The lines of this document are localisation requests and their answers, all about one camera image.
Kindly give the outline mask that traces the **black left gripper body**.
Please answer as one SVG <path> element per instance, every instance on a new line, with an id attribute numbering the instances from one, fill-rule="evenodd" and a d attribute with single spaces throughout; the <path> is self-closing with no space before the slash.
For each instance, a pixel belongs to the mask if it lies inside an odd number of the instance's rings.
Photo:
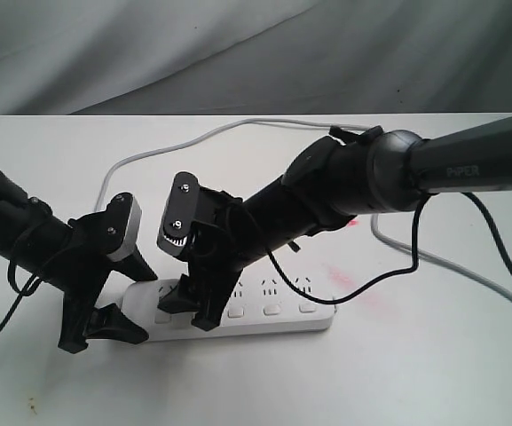
<path id="1" fill-rule="evenodd" d="M 105 210 L 68 223 L 73 234 L 62 258 L 67 275 L 58 347 L 76 354 L 88 347 L 84 331 L 114 263 L 106 255 Z"/>

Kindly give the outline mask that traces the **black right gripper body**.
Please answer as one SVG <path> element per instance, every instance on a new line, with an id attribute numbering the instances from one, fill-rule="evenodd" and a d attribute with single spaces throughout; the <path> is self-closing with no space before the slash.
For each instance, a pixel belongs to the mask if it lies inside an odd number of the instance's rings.
<path id="1" fill-rule="evenodd" d="M 232 210 L 242 199 L 202 186 L 187 249 L 186 295 L 193 303 L 192 325 L 202 331 L 220 326 L 224 308 L 240 278 L 237 238 L 232 235 Z"/>

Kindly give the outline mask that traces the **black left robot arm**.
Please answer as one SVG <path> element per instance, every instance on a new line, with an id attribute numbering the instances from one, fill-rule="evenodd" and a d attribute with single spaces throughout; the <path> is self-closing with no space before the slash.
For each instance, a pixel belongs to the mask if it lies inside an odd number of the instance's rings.
<path id="1" fill-rule="evenodd" d="M 0 256 L 9 262 L 7 280 L 19 298 L 43 282 L 62 292 L 61 350 L 78 353 L 90 339 L 148 339 L 117 304 L 95 305 L 111 272 L 156 280 L 137 247 L 140 220 L 137 199 L 119 193 L 104 210 L 62 222 L 0 170 Z"/>

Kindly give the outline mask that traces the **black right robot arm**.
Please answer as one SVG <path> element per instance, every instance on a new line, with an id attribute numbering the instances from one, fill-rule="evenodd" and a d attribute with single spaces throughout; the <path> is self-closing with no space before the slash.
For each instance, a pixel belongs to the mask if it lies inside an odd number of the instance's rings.
<path id="1" fill-rule="evenodd" d="M 195 327 L 220 325 L 242 271 L 302 236 L 344 228 L 361 214 L 420 214 L 439 193 L 512 190 L 512 117 L 427 139 L 408 130 L 332 128 L 248 199 L 176 174 L 158 247 L 188 267 L 159 300 L 190 312 Z"/>

